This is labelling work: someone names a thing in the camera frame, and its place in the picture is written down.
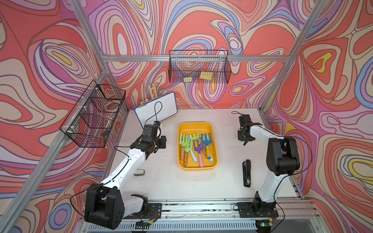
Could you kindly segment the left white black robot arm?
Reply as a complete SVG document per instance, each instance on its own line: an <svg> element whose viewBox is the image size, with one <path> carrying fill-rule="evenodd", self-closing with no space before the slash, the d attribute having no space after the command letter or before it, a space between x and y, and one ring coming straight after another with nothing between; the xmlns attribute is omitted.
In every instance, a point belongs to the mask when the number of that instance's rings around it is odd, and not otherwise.
<svg viewBox="0 0 373 233"><path fill-rule="evenodd" d="M140 194L124 196L127 180L134 176L150 154L166 148L167 138L161 135L161 123L155 121L131 144L127 157L100 184L92 184L86 193L84 220L111 230L130 215L146 216L148 198Z"/></svg>

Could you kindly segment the light green fork wooden handle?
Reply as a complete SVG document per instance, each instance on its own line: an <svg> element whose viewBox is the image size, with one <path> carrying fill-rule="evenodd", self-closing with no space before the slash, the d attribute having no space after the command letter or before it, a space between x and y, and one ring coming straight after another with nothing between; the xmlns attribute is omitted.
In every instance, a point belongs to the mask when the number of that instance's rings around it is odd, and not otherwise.
<svg viewBox="0 0 373 233"><path fill-rule="evenodd" d="M180 133L179 145L181 145L181 160L185 159L185 148L187 146L187 136L184 133Z"/></svg>

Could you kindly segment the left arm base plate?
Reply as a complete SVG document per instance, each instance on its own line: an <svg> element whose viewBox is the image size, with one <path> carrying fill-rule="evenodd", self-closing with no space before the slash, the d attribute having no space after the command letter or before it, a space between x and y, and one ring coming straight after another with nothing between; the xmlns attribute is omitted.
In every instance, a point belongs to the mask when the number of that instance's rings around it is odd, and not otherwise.
<svg viewBox="0 0 373 233"><path fill-rule="evenodd" d="M142 219L142 220L155 220L160 219L162 215L161 203L150 203L146 210L141 210L138 213L131 214L124 217L124 219Z"/></svg>

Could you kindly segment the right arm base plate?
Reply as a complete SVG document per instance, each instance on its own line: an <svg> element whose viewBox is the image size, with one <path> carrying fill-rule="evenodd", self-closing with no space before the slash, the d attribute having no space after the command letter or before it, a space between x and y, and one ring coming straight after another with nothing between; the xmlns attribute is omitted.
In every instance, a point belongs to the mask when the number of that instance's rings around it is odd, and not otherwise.
<svg viewBox="0 0 373 233"><path fill-rule="evenodd" d="M273 218L279 217L276 203L237 203L241 218Z"/></svg>

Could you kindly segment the green rake wooden handle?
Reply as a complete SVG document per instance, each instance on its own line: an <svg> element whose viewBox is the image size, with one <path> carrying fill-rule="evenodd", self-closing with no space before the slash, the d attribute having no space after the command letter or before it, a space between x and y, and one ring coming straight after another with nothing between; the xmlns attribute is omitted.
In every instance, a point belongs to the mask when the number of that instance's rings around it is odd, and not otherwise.
<svg viewBox="0 0 373 233"><path fill-rule="evenodd" d="M195 146L194 142L198 142L198 147L202 147L202 153L204 155L206 155L206 149L204 147L204 144L201 140L201 137L200 137L200 134L197 132L197 133L193 133L193 135L189 135L191 141L193 142L193 146Z"/></svg>

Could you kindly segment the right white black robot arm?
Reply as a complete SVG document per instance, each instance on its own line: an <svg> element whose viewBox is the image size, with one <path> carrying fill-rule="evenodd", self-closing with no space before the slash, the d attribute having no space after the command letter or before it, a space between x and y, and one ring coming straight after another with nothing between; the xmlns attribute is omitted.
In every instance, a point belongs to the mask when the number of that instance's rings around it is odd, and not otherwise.
<svg viewBox="0 0 373 233"><path fill-rule="evenodd" d="M296 140L280 136L253 122L247 114L239 116L238 139L247 144L259 140L267 145L266 165L268 172L262 187L255 193L253 210L257 214L272 210L276 205L277 192L283 181L292 176L301 166Z"/></svg>

